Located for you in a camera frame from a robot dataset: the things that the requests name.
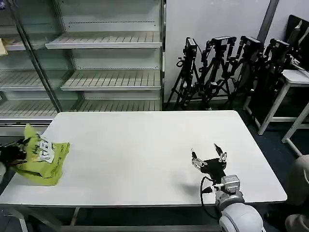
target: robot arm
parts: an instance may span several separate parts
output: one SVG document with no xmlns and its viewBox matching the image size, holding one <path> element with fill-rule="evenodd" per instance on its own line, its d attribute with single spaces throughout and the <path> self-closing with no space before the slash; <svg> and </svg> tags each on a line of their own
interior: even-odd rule
<svg viewBox="0 0 309 232">
<path fill-rule="evenodd" d="M 245 205 L 240 189 L 240 180 L 236 175 L 226 176 L 227 153 L 215 144 L 220 158 L 200 160 L 192 152 L 192 164 L 204 174 L 209 174 L 216 195 L 216 206 L 222 216 L 219 219 L 223 232 L 266 232 L 260 214 L 250 205 Z M 210 193 L 211 187 L 202 190 L 201 194 Z"/>
</svg>

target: black monitor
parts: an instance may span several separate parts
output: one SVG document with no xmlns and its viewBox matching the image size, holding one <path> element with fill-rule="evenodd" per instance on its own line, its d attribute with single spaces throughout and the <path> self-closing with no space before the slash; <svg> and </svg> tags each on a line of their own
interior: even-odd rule
<svg viewBox="0 0 309 232">
<path fill-rule="evenodd" d="M 309 32 L 309 22 L 290 15 L 284 41 L 293 48 L 292 55 L 300 62 L 300 66 L 309 70 L 309 33 L 306 35 L 306 32 Z"/>
</svg>

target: black cable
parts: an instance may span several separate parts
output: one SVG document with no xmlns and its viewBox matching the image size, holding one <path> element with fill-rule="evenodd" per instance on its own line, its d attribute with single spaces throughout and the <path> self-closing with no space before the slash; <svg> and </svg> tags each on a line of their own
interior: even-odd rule
<svg viewBox="0 0 309 232">
<path fill-rule="evenodd" d="M 200 188 L 199 188 L 199 193 L 200 193 L 200 197 L 201 197 L 201 204 L 202 204 L 202 207 L 203 207 L 205 213 L 206 213 L 209 217 L 211 217 L 211 218 L 213 218 L 213 219 L 215 219 L 215 220 L 219 220 L 217 217 L 211 215 L 211 214 L 207 211 L 207 209 L 206 209 L 206 207 L 205 207 L 205 205 L 204 205 L 204 200 L 203 200 L 203 193 L 202 193 L 202 191 L 203 191 L 203 184 L 204 184 L 205 179 L 210 180 L 207 176 L 204 176 L 203 179 L 202 179 L 202 181 L 201 181 L 201 186 L 200 186 Z"/>
</svg>

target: white wall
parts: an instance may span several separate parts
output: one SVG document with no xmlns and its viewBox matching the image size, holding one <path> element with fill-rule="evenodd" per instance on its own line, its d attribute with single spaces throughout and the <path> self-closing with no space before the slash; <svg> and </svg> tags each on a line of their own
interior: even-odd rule
<svg viewBox="0 0 309 232">
<path fill-rule="evenodd" d="M 186 37 L 203 50 L 211 38 L 236 36 L 236 52 L 240 36 L 257 37 L 268 5 L 269 0 L 167 0 L 164 100 L 179 74 L 176 62 L 183 56 Z M 201 65 L 200 54 L 196 64 Z"/>
<path fill-rule="evenodd" d="M 295 15 L 309 21 L 308 0 L 280 0 L 269 28 L 265 45 L 274 39 L 284 39 L 285 30 L 290 15 Z"/>
</svg>

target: white shelf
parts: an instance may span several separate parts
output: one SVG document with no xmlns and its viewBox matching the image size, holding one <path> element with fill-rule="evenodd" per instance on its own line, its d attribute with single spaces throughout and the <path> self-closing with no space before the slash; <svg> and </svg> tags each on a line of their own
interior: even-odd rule
<svg viewBox="0 0 309 232">
<path fill-rule="evenodd" d="M 160 70 L 78 70 L 63 91 L 160 90 Z"/>
<path fill-rule="evenodd" d="M 45 46 L 47 49 L 159 48 L 162 43 L 159 31 L 67 32 Z"/>
<path fill-rule="evenodd" d="M 47 70 L 46 74 L 52 87 L 60 87 L 66 70 Z M 0 91 L 45 91 L 35 70 L 1 71 Z"/>
<path fill-rule="evenodd" d="M 78 112 L 160 111 L 160 100 L 84 100 Z"/>
<path fill-rule="evenodd" d="M 63 109 L 70 111 L 76 100 L 63 100 Z M 0 119 L 46 119 L 52 120 L 57 111 L 50 100 L 2 100 L 0 104 Z"/>
<path fill-rule="evenodd" d="M 24 51 L 26 49 L 19 35 L 8 38 L 4 37 L 3 39 L 4 47 L 7 51 Z M 30 37 L 30 42 L 34 50 L 45 48 L 45 43 L 47 41 L 48 40 L 43 36 Z"/>
</svg>

